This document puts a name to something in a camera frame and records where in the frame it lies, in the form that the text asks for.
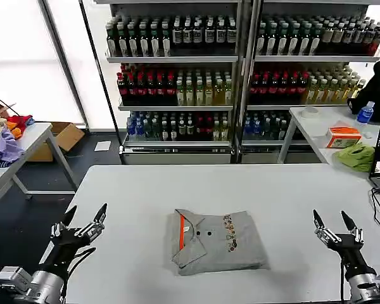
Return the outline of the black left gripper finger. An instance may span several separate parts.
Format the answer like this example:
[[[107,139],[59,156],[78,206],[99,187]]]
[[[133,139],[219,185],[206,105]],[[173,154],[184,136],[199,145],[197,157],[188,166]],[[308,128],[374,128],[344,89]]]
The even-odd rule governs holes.
[[[55,223],[51,226],[51,238],[58,238],[61,236],[61,232],[70,225],[76,210],[77,206],[73,206],[71,209],[69,209],[69,211],[67,211],[64,214],[60,222]]]
[[[80,228],[74,236],[77,238],[97,238],[105,228],[104,221],[106,218],[107,206],[107,203],[103,204],[93,220],[83,228]]]

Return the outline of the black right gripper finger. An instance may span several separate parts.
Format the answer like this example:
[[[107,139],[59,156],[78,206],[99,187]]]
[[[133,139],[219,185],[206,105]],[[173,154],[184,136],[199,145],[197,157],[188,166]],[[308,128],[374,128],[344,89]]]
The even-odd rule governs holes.
[[[355,236],[355,241],[357,243],[364,244],[364,231],[363,229],[360,229],[357,227],[354,220],[343,210],[341,210],[341,215],[343,218],[343,221],[346,225],[346,228],[348,231]]]
[[[325,226],[316,209],[313,210],[313,222],[316,227],[315,234],[324,244],[336,244],[341,242],[341,238]]]

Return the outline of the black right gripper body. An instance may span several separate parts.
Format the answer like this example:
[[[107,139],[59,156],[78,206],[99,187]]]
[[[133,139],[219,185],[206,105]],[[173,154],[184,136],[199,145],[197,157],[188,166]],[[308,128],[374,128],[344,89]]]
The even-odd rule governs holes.
[[[362,274],[376,275],[376,271],[367,264],[360,252],[363,243],[356,241],[352,234],[337,234],[336,236],[338,237],[336,241],[330,240],[330,249],[340,256],[346,269],[347,281]]]

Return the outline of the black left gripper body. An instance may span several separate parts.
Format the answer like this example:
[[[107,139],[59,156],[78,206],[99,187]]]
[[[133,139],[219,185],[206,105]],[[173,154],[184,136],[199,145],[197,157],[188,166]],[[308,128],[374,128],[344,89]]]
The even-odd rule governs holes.
[[[76,252],[90,244],[87,234],[76,236],[77,228],[64,229],[60,236],[52,238],[53,249],[45,261],[39,264],[39,270],[54,274],[62,279],[68,279],[68,268]]]

